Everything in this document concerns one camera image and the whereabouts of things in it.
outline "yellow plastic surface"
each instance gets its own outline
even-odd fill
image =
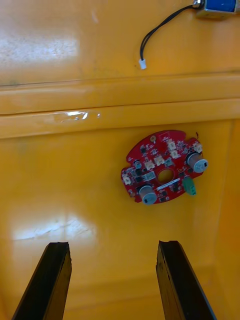
[[[187,0],[0,0],[0,320],[49,242],[69,241],[64,320],[164,320],[158,241],[178,240],[218,320],[240,314],[240,18]],[[199,134],[209,168],[187,194],[136,204],[126,155],[160,130]]]

